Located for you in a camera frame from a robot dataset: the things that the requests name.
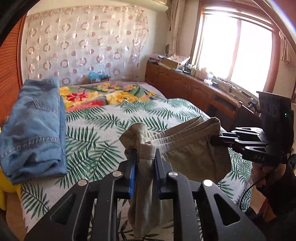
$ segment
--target bed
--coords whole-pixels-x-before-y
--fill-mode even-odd
[[[116,170],[125,160],[119,136],[133,123],[143,122],[152,131],[161,131],[196,116],[209,118],[183,99],[166,99],[146,83],[107,82],[95,85],[62,87],[66,106],[67,175],[29,180],[21,186],[21,206],[26,230],[80,179],[97,181]],[[249,186],[251,162],[229,149],[232,170],[218,183],[219,188],[238,204]],[[249,207],[251,192],[243,201]],[[118,200],[120,240],[133,240],[127,220],[129,204]],[[151,230],[142,240],[173,240],[173,220]]]

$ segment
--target person's arm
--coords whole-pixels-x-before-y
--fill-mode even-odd
[[[277,216],[296,207],[296,177],[291,165],[285,166],[285,172],[281,177],[274,177],[271,172],[266,185],[256,187],[268,198],[272,211]]]

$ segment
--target black sleeve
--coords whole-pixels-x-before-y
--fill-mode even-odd
[[[295,208],[296,176],[290,164],[286,165],[285,174],[275,184],[257,189],[269,199],[272,211],[276,216]]]

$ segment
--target louvered closet door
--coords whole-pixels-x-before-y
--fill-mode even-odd
[[[24,21],[25,16],[18,21],[0,46],[0,124],[5,116],[9,116],[22,86],[18,53]]]

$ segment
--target silver screw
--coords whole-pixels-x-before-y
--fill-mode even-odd
[[[87,181],[84,180],[84,179],[78,181],[78,185],[81,186],[81,187],[85,186],[86,184],[87,184]]]
[[[120,177],[122,175],[121,171],[115,171],[112,173],[114,177]]]
[[[175,171],[171,171],[171,172],[168,173],[168,175],[169,175],[170,177],[176,177],[176,176],[178,176],[178,173],[175,172]]]
[[[211,187],[213,185],[213,182],[211,180],[204,180],[203,181],[203,184],[206,186],[206,187]]]

